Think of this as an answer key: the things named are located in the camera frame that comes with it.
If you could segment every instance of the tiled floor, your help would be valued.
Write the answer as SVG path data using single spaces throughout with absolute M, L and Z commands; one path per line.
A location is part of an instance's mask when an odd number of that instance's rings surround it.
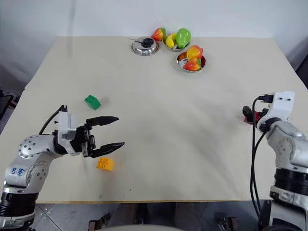
M 89 220 L 114 211 L 118 204 L 38 204 L 32 228 L 36 231 L 87 231 Z M 194 203 L 203 231 L 219 231 L 217 219 L 237 217 L 240 230 L 254 230 L 256 216 L 250 201 Z

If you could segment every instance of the green lego brick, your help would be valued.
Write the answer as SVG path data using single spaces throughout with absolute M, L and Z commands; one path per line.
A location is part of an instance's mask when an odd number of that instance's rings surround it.
M 93 95 L 89 95 L 87 98 L 85 98 L 85 102 L 90 108 L 93 108 L 94 110 L 101 106 L 101 103 Z

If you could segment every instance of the stainless steel bowl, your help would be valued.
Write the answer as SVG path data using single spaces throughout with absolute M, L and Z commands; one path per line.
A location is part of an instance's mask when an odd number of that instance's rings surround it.
M 187 58 L 187 51 L 185 51 L 185 52 L 179 54 L 179 55 L 177 56 L 176 61 L 177 61 L 178 67 L 179 67 L 182 71 L 186 71 L 186 72 L 188 72 L 188 73 L 195 73 L 195 72 L 202 71 L 203 68 L 204 68 L 204 66 L 205 66 L 205 63 L 206 63 L 205 57 L 202 55 L 202 57 L 201 57 L 201 68 L 202 68 L 202 69 L 201 69 L 201 70 L 198 70 L 198 71 L 189 71 L 189 70 L 184 69 L 183 67 L 184 67 L 185 63 L 188 61 L 188 58 Z
M 184 47 L 184 48 L 178 48 L 177 44 L 176 44 L 173 48 L 170 48 L 169 46 L 166 45 L 166 38 L 167 38 L 169 35 L 171 35 L 171 34 L 167 34 L 167 35 L 165 36 L 165 38 L 163 39 L 163 41 L 162 41 L 163 45 L 164 45 L 169 51 L 180 52 L 180 51 L 185 50 L 185 48 L 188 47 L 189 44 L 190 44 L 190 43 L 188 43 L 188 44 L 186 45 L 186 47 Z
M 154 43 L 152 44 L 150 48 L 145 48 L 141 45 L 141 43 L 139 43 L 139 42 L 142 42 L 146 38 L 149 38 L 149 37 L 141 37 L 141 38 L 135 39 L 135 42 L 133 42 L 133 44 L 131 45 L 131 49 L 133 50 L 134 53 L 141 55 L 141 56 L 149 56 L 149 55 L 155 54 L 158 51 L 159 45 L 154 39 L 153 39 Z

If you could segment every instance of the white table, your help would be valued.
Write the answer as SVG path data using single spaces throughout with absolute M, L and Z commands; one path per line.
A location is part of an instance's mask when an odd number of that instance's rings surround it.
M 113 172 L 96 168 L 98 159 L 65 156 L 53 161 L 40 202 L 218 201 L 250 199 L 250 125 L 242 106 L 266 92 L 293 90 L 290 121 L 308 131 L 308 92 L 272 39 L 193 38 L 207 64 L 197 74 L 175 65 L 177 53 L 132 53 L 123 37 L 60 37 L 46 56 L 0 136 L 4 171 L 19 142 L 37 134 L 61 104 L 87 118 L 117 116 L 94 127 L 97 146 L 125 141 L 108 155 Z M 102 106 L 83 100 L 92 94 Z M 266 104 L 258 104 L 258 109 Z M 46 132 L 56 126 L 51 123 Z M 262 142 L 256 159 L 260 198 L 269 198 L 275 154 Z

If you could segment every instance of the plastic fruit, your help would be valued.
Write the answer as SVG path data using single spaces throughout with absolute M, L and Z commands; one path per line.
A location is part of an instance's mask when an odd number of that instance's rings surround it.
M 191 46 L 187 51 L 187 58 L 191 60 L 193 58 L 201 59 L 203 54 L 203 49 L 196 45 Z
M 178 48 L 183 49 L 191 41 L 191 33 L 188 29 L 182 28 L 177 32 L 175 39 Z
M 201 70 L 201 59 L 193 58 L 185 63 L 183 69 L 188 71 L 198 71 Z
M 164 39 L 166 35 L 166 30 L 161 27 L 161 28 L 158 28 L 151 36 L 151 38 L 153 38 L 154 40 L 156 41 L 162 41 Z
M 166 45 L 169 47 L 169 48 L 173 48 L 174 47 L 174 42 L 175 42 L 175 38 L 177 36 L 177 33 L 173 33 L 173 34 L 170 34 L 168 35 L 168 37 L 166 38 Z

